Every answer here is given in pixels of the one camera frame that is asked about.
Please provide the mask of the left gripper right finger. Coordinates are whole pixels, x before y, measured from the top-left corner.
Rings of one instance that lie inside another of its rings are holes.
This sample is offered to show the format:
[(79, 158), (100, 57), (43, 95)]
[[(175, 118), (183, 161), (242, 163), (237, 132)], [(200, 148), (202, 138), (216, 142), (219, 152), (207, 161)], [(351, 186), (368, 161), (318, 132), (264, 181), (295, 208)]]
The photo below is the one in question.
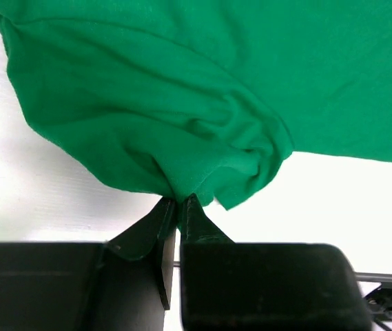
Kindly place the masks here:
[(236, 243), (195, 195), (180, 208), (185, 330), (370, 330), (345, 255), (322, 243)]

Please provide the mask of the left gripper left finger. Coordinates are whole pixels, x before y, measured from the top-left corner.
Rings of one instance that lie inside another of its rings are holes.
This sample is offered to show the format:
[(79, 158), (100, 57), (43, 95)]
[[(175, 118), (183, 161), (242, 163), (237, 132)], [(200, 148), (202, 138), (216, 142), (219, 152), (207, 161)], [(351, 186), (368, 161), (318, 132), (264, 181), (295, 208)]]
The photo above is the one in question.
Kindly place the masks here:
[(107, 242), (0, 242), (0, 330), (162, 330), (176, 202)]

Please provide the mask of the green t shirt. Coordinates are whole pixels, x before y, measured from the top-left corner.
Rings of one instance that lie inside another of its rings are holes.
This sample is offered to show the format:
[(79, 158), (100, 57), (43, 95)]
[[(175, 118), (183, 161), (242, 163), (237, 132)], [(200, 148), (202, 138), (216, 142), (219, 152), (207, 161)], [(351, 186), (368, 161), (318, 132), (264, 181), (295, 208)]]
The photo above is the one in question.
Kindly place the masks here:
[(293, 152), (392, 162), (392, 1), (0, 1), (27, 124), (99, 181), (230, 209)]

